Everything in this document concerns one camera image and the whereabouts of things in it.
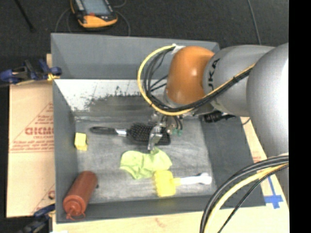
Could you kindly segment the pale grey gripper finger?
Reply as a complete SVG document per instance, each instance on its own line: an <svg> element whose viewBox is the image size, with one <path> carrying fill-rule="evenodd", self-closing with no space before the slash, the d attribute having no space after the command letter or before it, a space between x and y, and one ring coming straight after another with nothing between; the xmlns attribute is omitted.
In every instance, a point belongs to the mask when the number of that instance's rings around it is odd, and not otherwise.
<svg viewBox="0 0 311 233"><path fill-rule="evenodd" d="M162 138L162 128L160 126L154 126L149 134L149 139L148 139L148 150L153 150L155 144L157 144L160 139Z"/></svg>

